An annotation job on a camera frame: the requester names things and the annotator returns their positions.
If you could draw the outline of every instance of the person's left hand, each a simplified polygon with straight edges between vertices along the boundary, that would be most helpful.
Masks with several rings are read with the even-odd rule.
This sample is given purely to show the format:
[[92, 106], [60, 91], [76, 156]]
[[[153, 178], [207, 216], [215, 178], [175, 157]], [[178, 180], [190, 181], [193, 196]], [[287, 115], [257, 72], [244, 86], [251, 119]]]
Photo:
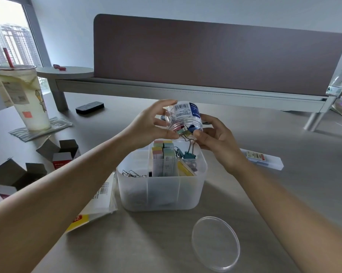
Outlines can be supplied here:
[[159, 100], [147, 109], [143, 110], [132, 123], [125, 128], [121, 135], [126, 136], [134, 149], [149, 145], [156, 139], [178, 139], [179, 135], [171, 130], [159, 128], [166, 127], [167, 123], [161, 119], [155, 118], [156, 115], [164, 115], [163, 107], [176, 104], [176, 100]]

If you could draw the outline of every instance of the red straw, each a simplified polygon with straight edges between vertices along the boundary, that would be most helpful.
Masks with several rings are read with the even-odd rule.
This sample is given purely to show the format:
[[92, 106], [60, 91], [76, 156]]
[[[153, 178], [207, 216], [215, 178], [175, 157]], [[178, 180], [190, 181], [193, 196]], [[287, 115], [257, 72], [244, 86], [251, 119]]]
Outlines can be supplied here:
[[4, 53], [5, 53], [5, 56], [6, 56], [7, 60], [8, 60], [8, 63], [9, 63], [10, 68], [14, 68], [13, 63], [12, 63], [12, 61], [10, 60], [10, 56], [9, 56], [9, 53], [8, 53], [7, 48], [3, 48], [3, 50], [4, 50]]

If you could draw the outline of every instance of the brown partition panel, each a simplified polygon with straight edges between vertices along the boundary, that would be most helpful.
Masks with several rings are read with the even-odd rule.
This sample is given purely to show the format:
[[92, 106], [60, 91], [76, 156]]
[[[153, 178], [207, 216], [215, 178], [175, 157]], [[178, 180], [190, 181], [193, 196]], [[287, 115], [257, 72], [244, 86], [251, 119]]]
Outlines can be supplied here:
[[325, 95], [342, 33], [99, 14], [94, 76]]

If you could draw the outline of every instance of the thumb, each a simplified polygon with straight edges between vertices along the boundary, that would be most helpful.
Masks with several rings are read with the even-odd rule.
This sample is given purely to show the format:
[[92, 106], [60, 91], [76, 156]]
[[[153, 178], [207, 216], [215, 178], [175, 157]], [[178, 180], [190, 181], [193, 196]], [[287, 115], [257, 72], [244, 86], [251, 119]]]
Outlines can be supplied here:
[[172, 130], [159, 128], [159, 127], [155, 127], [155, 128], [157, 129], [156, 139], [163, 138], [163, 139], [169, 139], [169, 140], [176, 140], [179, 138], [179, 135]]
[[194, 130], [192, 133], [196, 139], [202, 143], [203, 145], [209, 147], [211, 150], [214, 149], [215, 145], [217, 144], [218, 140], [209, 136], [208, 134], [200, 131], [200, 130]]

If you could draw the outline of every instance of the cup lid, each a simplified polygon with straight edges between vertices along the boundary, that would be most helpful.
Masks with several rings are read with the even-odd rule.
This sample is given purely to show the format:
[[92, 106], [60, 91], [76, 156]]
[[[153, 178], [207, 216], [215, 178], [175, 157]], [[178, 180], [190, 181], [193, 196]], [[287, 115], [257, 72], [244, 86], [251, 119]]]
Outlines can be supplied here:
[[19, 64], [15, 64], [13, 65], [13, 68], [8, 66], [8, 65], [0, 65], [0, 70], [3, 71], [13, 71], [13, 70], [29, 70], [29, 69], [34, 69], [37, 66], [34, 65], [19, 65]]
[[234, 230], [217, 217], [199, 219], [191, 236], [199, 261], [215, 272], [226, 272], [238, 261], [241, 248]]

